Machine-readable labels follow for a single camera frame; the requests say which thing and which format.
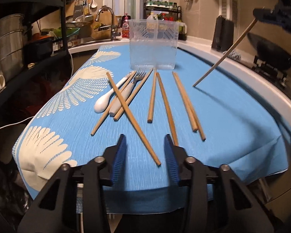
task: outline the faucet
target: faucet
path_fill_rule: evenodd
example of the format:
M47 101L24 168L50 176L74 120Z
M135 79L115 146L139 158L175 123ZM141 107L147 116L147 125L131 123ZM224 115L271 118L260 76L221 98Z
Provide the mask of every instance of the faucet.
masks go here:
M115 32L115 29L117 29L118 26L114 25L114 12L113 12L113 10L110 7L102 6L97 12L97 16L96 16L95 21L98 22L101 12L107 11L107 10L111 12L111 17L112 17L111 18L111 41L114 41L115 37L119 37L121 35L121 33Z

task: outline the chopstick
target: chopstick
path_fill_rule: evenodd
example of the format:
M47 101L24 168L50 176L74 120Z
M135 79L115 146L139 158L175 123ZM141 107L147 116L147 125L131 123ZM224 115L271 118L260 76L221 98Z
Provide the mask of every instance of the chopstick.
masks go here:
M236 40L236 42L227 50L227 52L220 58L216 64L214 64L198 81L196 81L193 85L195 87L198 83L200 83L203 79L205 79L213 70L215 70L220 63L238 46L238 44L244 39L244 37L248 34L248 32L253 28L253 26L257 23L257 20L254 19L251 24L244 30L241 36Z
M146 80L148 79L148 77L150 76L152 71L153 71L153 68L147 73L147 75L138 84L138 86L135 88L135 90L132 92L132 94L128 97L128 99L126 100L127 105L129 105L131 103L131 101L134 99L134 97L137 95L137 93L139 92L139 90L141 89L143 84L146 82ZM123 113L124 113L124 109L123 109L123 107L121 107L120 110L114 116L113 120L118 121L120 119L120 117L123 115Z
M133 71L132 74L129 76L129 78L127 79L127 81L125 82L125 84L121 87L120 92L122 92L126 86L130 83L130 81L134 78L135 74L137 71ZM106 108L106 110L103 112L102 116L100 117L99 121L97 122L96 126L93 128L91 135L94 136L95 133L97 132L98 128L102 125L102 123L105 121L105 119L107 118L107 116L109 115L109 110L112 106L112 104L114 103L114 101L116 100L116 96L114 97L114 99L112 100L112 102L109 104L109 106Z
M148 123L153 122L155 90L156 90L156 69L154 71L154 76L153 76L153 84L152 84L152 91L151 91L151 98L150 98L149 112L148 112Z
M159 73L156 73L156 76L157 76L159 88L161 89L162 97L164 100L164 105L165 105L165 109L166 109L166 114L167 114L167 118L168 118L168 123L169 123L170 131L171 131L173 143L175 146L179 146L175 123L174 123L173 118L172 118L170 106L169 106L167 95L166 95L166 92L165 92L165 89L164 89L164 86L162 83L162 79L161 79Z
M189 104L190 110L192 111L192 114L193 114L193 116L194 116L194 119L195 119L195 121L196 121L196 123L197 123L197 127L198 127L198 129L199 129L200 136L201 136L202 140L205 141L205 140L206 140L206 136L205 136L205 133L204 133L204 131L203 131L203 128L202 128L202 126L201 126L201 124L200 124L200 121L199 121L199 119L198 119L198 117L197 117L197 114L196 114L196 112L195 112L195 109L194 109L194 107L193 107L193 104L192 104L192 102L190 101L190 98L189 98L189 96L187 95L187 92L185 91L184 86L182 85L181 80L180 80L179 76L177 75L177 73L175 73L175 76L179 79L180 86L181 86L182 89L183 89L184 95L185 95L185 97L186 97L186 99L187 99L187 103Z
M197 122L196 122L196 120L195 120L195 118L193 116L193 112L192 112L192 110L190 108L190 105L188 103L188 98L185 95L184 88L182 88L182 84L181 84L181 81L180 81L178 75L175 72L172 72L172 75L173 75L173 77L174 77L174 79L176 81L176 84L177 84L178 90L180 92L183 104L185 106L187 115L189 117L190 124L191 124L191 127L192 127L192 131L196 132L196 131L198 131Z
M132 114L132 112L130 111L127 103L125 102L123 96L121 95L120 91L118 90L118 88L116 87L114 81L112 80L111 76L109 73L107 73L107 76L109 78L109 81L113 87L114 92L116 93L118 99L120 100L123 109L126 112L127 117L129 118L131 124L134 126L135 130L137 131L140 139L142 140L142 142L144 143L145 147L147 148L147 150L149 151L151 157L154 159L155 163L160 166L161 162L159 161L157 155L155 154L155 152L153 151L150 143L148 142L146 136L144 135L144 133L142 132L139 124L137 123L136 119L134 118L134 115Z

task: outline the metal bolt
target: metal bolt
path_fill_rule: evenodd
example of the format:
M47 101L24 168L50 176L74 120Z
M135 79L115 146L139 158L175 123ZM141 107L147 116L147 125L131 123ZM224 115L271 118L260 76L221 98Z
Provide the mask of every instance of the metal bolt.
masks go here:
M192 163L194 163L196 161L196 158L194 158L194 157L187 157L185 159L185 161L188 162L188 163L190 163L190 164L192 164Z
M105 161L105 158L102 156L98 156L98 157L94 158L94 161L96 163L102 163L103 161Z
M223 171L228 171L228 170L230 170L230 167L229 167L228 165L222 165L222 166L221 166L221 169L222 169Z
M64 171L67 171L69 169L70 165L69 164L63 164L61 166L61 169L64 170Z

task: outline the clear plastic bin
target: clear plastic bin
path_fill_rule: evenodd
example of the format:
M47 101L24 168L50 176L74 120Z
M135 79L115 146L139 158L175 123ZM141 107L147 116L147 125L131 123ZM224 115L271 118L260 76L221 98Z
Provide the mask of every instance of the clear plastic bin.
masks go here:
M174 69L178 35L178 22L129 20L131 69Z

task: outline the white cable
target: white cable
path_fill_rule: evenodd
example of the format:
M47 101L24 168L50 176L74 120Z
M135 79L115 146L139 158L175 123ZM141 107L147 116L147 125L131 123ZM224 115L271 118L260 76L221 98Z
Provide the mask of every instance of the white cable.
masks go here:
M69 54L70 54L70 57L71 57L71 66L72 66L72 71L71 71L71 76L70 76L70 78L72 77L72 75L73 75L73 69L74 69L74 65L73 65L73 58L72 58L72 55L71 55L71 53L69 52Z
M15 125L15 124L22 123L22 122L24 122L24 121L26 121L26 120L28 120L28 119L30 119L30 118L33 118L33 116L28 117L28 118L26 118L25 120L22 120L22 121L20 121L20 122L18 122L18 123L12 123L12 124L8 124L8 125L6 125L6 126L2 126L2 127L0 127L0 129L3 129L3 128L8 127L8 126Z

